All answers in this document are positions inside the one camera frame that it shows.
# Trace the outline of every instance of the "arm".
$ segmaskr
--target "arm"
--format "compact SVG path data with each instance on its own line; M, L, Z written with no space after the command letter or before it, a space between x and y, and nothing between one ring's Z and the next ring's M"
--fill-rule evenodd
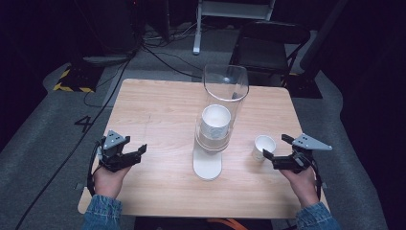
M340 229L337 220L317 197L314 172L311 168L298 174L292 171L281 171L281 173L289 180L302 206L302 210L296 215L298 229Z
M122 203L117 196L123 186L123 180L131 167L110 172L101 167L94 173L95 195L93 195L86 213L82 230L120 229Z

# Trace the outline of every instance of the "denim jacket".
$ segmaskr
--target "denim jacket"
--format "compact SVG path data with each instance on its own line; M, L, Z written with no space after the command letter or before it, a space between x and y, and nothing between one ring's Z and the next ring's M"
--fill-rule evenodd
M82 230L90 229L120 229L122 203L110 197L93 195L84 214ZM331 216L326 206L319 202L303 208L296 215L298 229L301 230L331 230L340 229L338 222Z

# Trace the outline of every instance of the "black cable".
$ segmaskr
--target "black cable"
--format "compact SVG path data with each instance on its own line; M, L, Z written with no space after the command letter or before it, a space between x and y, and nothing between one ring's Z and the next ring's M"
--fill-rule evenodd
M110 77L109 79L107 79L107 80L105 80L104 82L100 83L98 86L96 86L96 88L99 88L99 87L101 87L102 85L106 84L107 82L113 80L113 79L116 77L116 75L119 73L119 70L120 70L120 68L122 68L122 66L123 66L123 64L121 64L121 65L119 66L119 68L117 68L116 73L115 73L112 77ZM87 96L88 96L89 94L90 94L90 92L87 92L87 93L86 93L86 95L85 95L84 98L83 98L83 103L86 104L86 105L89 106L89 107L102 107L102 105L93 105L93 104L87 103L87 102L86 102L86 98L87 98Z
M101 146L102 144L100 141L97 141L95 144L95 147L93 148L92 154L90 155L90 161L89 161L89 167L87 170L87 189L89 190L90 195L95 194L95 181L93 180L93 174L92 174L92 166L93 162L95 162L96 154L98 151L98 147Z
M177 72L177 73L179 73L179 74L183 74L183 75L192 77L192 78L202 79L202 77L198 77L198 76L195 76L195 75L190 75L190 74L187 74L187 73L183 73L183 72L181 72L181 71L179 71L179 70L173 68L172 66L170 66L169 64L167 64L166 62L164 62L162 59L160 59L157 55L155 55L152 51L150 51L146 46L143 45L143 47L144 47L144 49L146 49L150 54L152 54L153 56L155 56L157 59L159 59L162 63L164 63L167 67L169 67L169 68L172 69L173 71L175 71L175 72Z
M193 68L195 68L195 69L197 69L197 70L203 71L202 68L200 68L200 67L198 67L198 66L195 66L195 65L193 65L193 64L191 64L191 63L189 63L189 62L183 60L183 59L182 59L181 57L179 57L179 56L170 55L170 54L167 54L167 53L164 53L164 52L158 52L158 53L155 52L154 54L155 54L155 55L166 55L166 56L171 56L171 57L174 57L174 58L178 58L178 59L182 60L183 62L187 63L189 66L191 66L191 67L193 67Z
M94 60L84 60L87 63L89 63L92 67L109 67L109 66L114 66L118 64L124 64L128 60L131 60L134 58L134 55L128 55L127 57L120 58L120 59L110 59L110 60L103 60L103 61L94 61Z
M179 29L177 29L177 28L176 29L169 29L169 30L175 30L175 32L169 36L169 39L170 39L169 42L165 41L161 36L152 33L152 31L148 31L149 33L152 33L152 35L150 37L144 38L144 44L149 48L166 47L169 44L171 44L173 41L180 41L180 40L183 40L183 39L187 38L188 36L192 35L191 34L191 32L192 32L191 29L193 27L195 27L196 24L197 23L193 23L191 26L184 29L182 32L178 32ZM160 41L159 41L158 44L146 43L146 41L153 40L153 39L160 39Z
M307 158L306 159L309 163L311 168L313 169L314 173L316 174L316 193L317 193L317 197L319 198L319 200L322 197L322 185L323 185L323 180L322 177L319 174L319 170L317 168L317 163L316 161L313 160L313 162L310 162Z
M102 112L104 111L104 109L107 107L108 103L110 102L111 98L114 95L114 92L116 91L121 78L123 77L123 73L124 70L126 68L126 66L128 65L128 63L130 62L130 60L125 64L122 73L120 74L119 80L117 81L116 86L113 89L113 92L111 93L110 97L108 98L107 102L105 103L105 105L102 107L102 109L99 111L99 113L96 115L95 119L93 120L93 124L98 120L98 118L102 115ZM36 202L39 200L39 198L42 196L42 194L45 192L45 190L48 188L48 186L51 184L51 182L55 179L55 177L57 176L57 174L60 172L60 170L63 168L63 166L65 166L66 162L68 162L68 160L72 157L73 153L76 151L76 149L79 147L79 145L81 144L81 142L83 141L83 139L86 137L87 133L89 132L90 128L92 126L90 126L89 128L87 128L84 133L81 135L80 139L78 140L78 142L76 143L76 145L74 146L74 148L71 150L71 152L68 154L68 156L65 158L65 160L62 162L62 164L57 168L57 170L54 172L54 174L51 176L51 178L48 180L47 184L42 188L42 190L39 192L39 194L36 196L36 198L34 199L34 201L30 204L30 206L27 208L27 210L25 211L24 215L21 217L20 221L18 221L17 226L15 227L15 230L19 229L21 224L23 223L25 217L30 213L31 209L34 207L34 205L36 204Z

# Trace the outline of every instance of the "small white cup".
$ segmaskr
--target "small white cup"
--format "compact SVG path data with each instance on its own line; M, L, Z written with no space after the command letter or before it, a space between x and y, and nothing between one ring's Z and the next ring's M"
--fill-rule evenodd
M255 139L255 145L252 152L252 155L255 160L263 161L265 157L263 156L263 150L267 150L269 152L273 152L277 144L275 143L274 139L270 136L260 135Z
M230 121L231 113L225 106L211 104L203 110L200 129L210 139L221 139L227 135Z

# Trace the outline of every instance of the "human hand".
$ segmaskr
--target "human hand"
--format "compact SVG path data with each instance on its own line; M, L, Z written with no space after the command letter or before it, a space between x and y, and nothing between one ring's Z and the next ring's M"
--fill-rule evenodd
M117 198L123 186L123 180L131 167L117 172L111 172L101 166L93 175L95 180L95 194Z
M316 180L312 168L307 168L300 173L293 173L288 170L281 170L281 173L289 180L293 192L298 197L302 208L319 202L316 193Z

